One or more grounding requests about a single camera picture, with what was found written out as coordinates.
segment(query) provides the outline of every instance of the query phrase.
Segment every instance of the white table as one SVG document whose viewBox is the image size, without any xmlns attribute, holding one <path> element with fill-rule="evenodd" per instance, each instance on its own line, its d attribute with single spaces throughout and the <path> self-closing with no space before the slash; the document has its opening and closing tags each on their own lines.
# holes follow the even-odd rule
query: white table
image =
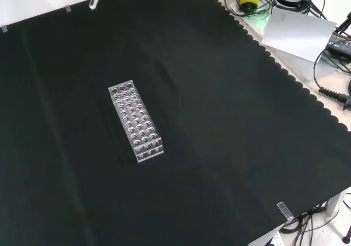
<svg viewBox="0 0 351 246">
<path fill-rule="evenodd" d="M 323 0 L 314 0 L 314 2 L 318 7 L 322 7 Z M 349 1 L 327 0 L 324 14 L 329 20 L 336 22 L 337 25 L 340 25 L 346 19 L 346 16 L 350 11 L 351 3 L 349 3 Z M 248 31 L 248 34 L 250 34 L 253 37 L 253 39 L 259 42 L 262 41 L 262 33 L 259 32 L 259 29 L 256 28 L 256 30 L 254 30 L 246 21 L 244 21 L 240 17 L 235 17 L 235 19 L 238 20 L 240 24 L 244 26 L 244 28 Z M 331 111 L 331 114 L 339 119 L 340 123 L 345 124 L 349 131 L 351 130 L 351 110 L 342 111 L 343 105 L 341 103 L 335 102 L 332 99 L 321 95 L 318 92 L 318 87 L 317 85 L 315 85 L 314 82 L 308 81 L 301 77 L 301 73 L 304 71 L 305 68 L 310 68 L 310 71 L 312 73 L 312 63 L 306 63 L 308 61 L 305 60 L 300 61 L 298 57 L 295 57 L 293 55 L 286 56 L 281 53 L 277 53 L 272 48 L 266 47 L 266 49 L 269 52 L 271 52 L 272 57 L 276 59 L 276 62 L 278 62 L 282 66 L 282 68 L 287 69 L 290 75 L 293 75 L 297 81 L 301 82 L 305 88 L 309 89 L 310 93 L 315 95 L 317 99 L 324 104 L 324 107 L 329 109 Z M 293 60 L 297 60 L 299 64 L 292 64 Z M 319 83 L 321 84 L 321 86 L 328 88 L 329 90 L 337 91 L 338 93 L 348 94 L 347 88 L 350 79 L 351 76 L 348 76 L 341 71 L 336 71 L 332 72 L 330 75 L 324 78 L 319 79 Z M 327 210 L 329 216 L 334 215 L 338 211 L 338 208 L 342 203 L 345 195 L 346 191 L 342 191 L 341 193 L 336 194 L 330 199 Z M 261 238 L 257 239 L 256 241 L 250 243 L 249 246 L 265 245 L 278 232 L 278 230 L 281 229 L 282 226 L 283 224 L 273 229 L 271 232 L 265 234 Z"/>
</svg>

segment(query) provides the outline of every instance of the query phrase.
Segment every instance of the black fabric tablecloth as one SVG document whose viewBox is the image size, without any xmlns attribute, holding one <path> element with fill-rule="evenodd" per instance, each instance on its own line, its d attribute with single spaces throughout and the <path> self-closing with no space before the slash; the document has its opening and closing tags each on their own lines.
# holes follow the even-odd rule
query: black fabric tablecloth
<svg viewBox="0 0 351 246">
<path fill-rule="evenodd" d="M 351 146 L 216 0 L 100 0 L 0 35 L 1 245 L 246 245 L 351 185 Z M 108 87 L 165 148 L 137 163 Z"/>
</svg>

